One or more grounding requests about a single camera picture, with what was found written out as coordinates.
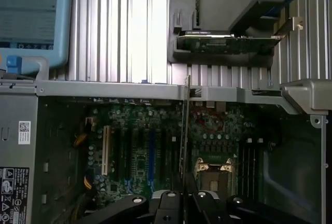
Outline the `black RAM slot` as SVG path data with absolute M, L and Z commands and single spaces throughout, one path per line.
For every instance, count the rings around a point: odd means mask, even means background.
M 239 172 L 238 172 L 238 191 L 243 194 L 243 177 L 244 177 L 244 141 L 239 142 Z
M 255 143 L 254 140 L 252 140 L 251 146 L 250 146 L 250 165 L 249 165 L 249 169 L 250 169 L 250 176 L 249 176 L 249 187 L 248 187 L 248 196 L 250 198 L 254 197 L 255 194 Z
M 249 187 L 249 173 L 250 173 L 250 144 L 252 143 L 252 139 L 248 138 L 245 143 L 244 149 L 244 178 L 243 178 L 243 187 L 244 187 L 244 195 L 248 196 L 248 187 Z
M 174 182 L 177 177 L 177 137 L 171 138 L 171 189 L 174 189 Z
M 260 182 L 260 148 L 261 148 L 261 138 L 258 138 L 255 143 L 255 198 L 259 198 L 259 182 Z

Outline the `metal CPU socket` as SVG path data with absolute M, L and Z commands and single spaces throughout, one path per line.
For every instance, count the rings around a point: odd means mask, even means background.
M 236 193 L 236 168 L 231 158 L 223 163 L 209 163 L 199 157 L 193 174 L 200 190 L 215 192 L 220 199 Z

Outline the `long black expansion slot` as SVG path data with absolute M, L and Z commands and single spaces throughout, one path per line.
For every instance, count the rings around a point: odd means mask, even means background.
M 166 166 L 166 152 L 167 152 L 167 131 L 161 130 L 161 143 L 160 143 L 160 183 L 165 181 L 165 166 Z

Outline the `blue expansion slot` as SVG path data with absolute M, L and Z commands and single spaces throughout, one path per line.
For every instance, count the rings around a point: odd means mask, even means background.
M 149 171 L 148 182 L 151 188 L 154 187 L 154 167 L 155 167 L 156 131 L 149 130 Z

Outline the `green Dell motherboard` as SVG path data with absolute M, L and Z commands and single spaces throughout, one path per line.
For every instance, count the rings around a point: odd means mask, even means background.
M 258 107 L 218 102 L 127 102 L 91 108 L 75 145 L 87 152 L 84 186 L 98 207 L 131 194 L 150 198 L 179 189 L 179 168 L 200 190 L 221 199 L 255 193 L 255 154 L 245 146 L 262 140 Z

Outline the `short black expansion slot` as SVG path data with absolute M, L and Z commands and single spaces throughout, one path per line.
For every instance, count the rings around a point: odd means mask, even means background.
M 144 167 L 145 167 L 145 158 L 142 155 L 142 152 L 144 148 L 144 130 L 139 129 L 138 135 L 137 135 L 137 177 L 138 181 L 141 182 L 144 177 Z

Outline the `white expansion slot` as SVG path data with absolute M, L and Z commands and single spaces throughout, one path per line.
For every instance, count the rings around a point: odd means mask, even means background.
M 111 127 L 105 125 L 103 127 L 103 147 L 102 147 L 102 175 L 108 174 L 108 158 L 109 158 L 109 143 L 111 137 Z

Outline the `grey metal PC case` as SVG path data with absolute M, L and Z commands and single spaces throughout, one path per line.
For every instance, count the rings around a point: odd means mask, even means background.
M 47 61 L 33 61 L 39 65 L 35 77 L 0 69 L 0 96 L 38 99 L 32 224 L 75 224 L 112 204 L 98 207 L 93 201 L 84 186 L 87 152 L 75 145 L 91 108 L 127 102 L 183 103 L 185 83 L 50 80 Z M 190 106 L 195 102 L 207 107 L 218 102 L 258 107 L 259 198 L 252 199 L 311 224 L 332 224 L 332 80 L 301 79 L 270 89 L 191 84 Z M 189 224 L 182 182 L 179 189 L 163 190 L 182 193 L 183 224 Z

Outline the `green expansion card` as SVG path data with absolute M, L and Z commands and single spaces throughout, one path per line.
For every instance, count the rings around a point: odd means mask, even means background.
M 208 31 L 185 31 L 177 37 L 176 47 L 192 53 L 208 54 L 269 54 L 291 31 L 303 30 L 303 18 L 289 18 L 270 37 L 235 36 Z

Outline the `silver power supply with label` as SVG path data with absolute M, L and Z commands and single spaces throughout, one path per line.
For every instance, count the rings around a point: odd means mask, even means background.
M 0 224 L 32 224 L 38 99 L 0 96 Z

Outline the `grey plastic parts rack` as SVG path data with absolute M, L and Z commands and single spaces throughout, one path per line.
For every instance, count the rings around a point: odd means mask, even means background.
M 171 63 L 269 68 L 269 54 L 192 53 L 176 47 L 185 31 L 208 31 L 235 36 L 270 37 L 275 34 L 275 17 L 267 17 L 262 0 L 170 0 L 168 60 Z

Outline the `blue plastic block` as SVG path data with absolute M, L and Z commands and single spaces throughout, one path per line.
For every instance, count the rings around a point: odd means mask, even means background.
M 7 73 L 21 74 L 22 71 L 22 57 L 17 55 L 9 55 L 6 60 Z

